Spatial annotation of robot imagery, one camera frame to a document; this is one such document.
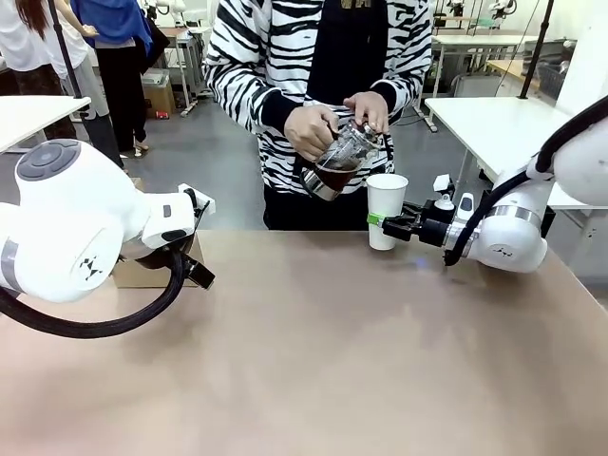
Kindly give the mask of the person's right hand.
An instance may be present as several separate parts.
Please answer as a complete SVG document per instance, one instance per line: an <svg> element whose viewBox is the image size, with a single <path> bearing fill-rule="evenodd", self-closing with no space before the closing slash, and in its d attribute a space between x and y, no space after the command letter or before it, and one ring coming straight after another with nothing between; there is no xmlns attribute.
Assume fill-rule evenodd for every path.
<svg viewBox="0 0 608 456"><path fill-rule="evenodd" d="M284 125L286 139L308 162L316 162L327 151L337 132L337 115L322 104L294 109Z"/></svg>

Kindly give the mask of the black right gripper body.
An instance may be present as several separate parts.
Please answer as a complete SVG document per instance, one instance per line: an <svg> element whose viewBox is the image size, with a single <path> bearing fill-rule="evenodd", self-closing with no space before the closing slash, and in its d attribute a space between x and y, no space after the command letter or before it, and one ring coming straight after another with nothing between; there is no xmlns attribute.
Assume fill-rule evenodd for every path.
<svg viewBox="0 0 608 456"><path fill-rule="evenodd" d="M436 200L428 199L422 206L420 222L417 234L419 241L435 247L443 247L450 225L450 208L439 208L436 206Z"/></svg>

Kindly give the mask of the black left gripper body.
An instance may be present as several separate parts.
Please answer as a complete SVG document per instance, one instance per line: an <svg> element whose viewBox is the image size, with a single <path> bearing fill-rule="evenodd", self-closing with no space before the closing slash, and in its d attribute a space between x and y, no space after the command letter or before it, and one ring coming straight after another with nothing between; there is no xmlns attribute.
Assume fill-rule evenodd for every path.
<svg viewBox="0 0 608 456"><path fill-rule="evenodd" d="M185 281L196 287L209 290L215 282L216 275L200 261L190 256L183 256L182 258Z"/></svg>

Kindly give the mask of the person's left hand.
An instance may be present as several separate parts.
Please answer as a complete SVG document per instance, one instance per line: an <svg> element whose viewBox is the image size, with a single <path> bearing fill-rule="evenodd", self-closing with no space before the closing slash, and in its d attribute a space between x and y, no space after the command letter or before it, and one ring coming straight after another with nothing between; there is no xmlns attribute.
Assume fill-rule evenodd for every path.
<svg viewBox="0 0 608 456"><path fill-rule="evenodd" d="M389 109L380 94L358 92L346 98L343 104L354 113L357 125L367 124L377 134L389 133Z"/></svg>

